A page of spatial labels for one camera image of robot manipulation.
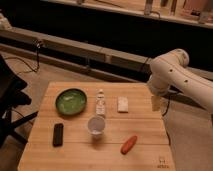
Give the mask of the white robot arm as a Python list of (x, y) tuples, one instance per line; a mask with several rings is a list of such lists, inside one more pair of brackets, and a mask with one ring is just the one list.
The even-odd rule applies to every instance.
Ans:
[(183, 49), (155, 57), (150, 62), (148, 88), (152, 94), (164, 96), (173, 86), (213, 114), (213, 82), (187, 70), (188, 64), (189, 55)]

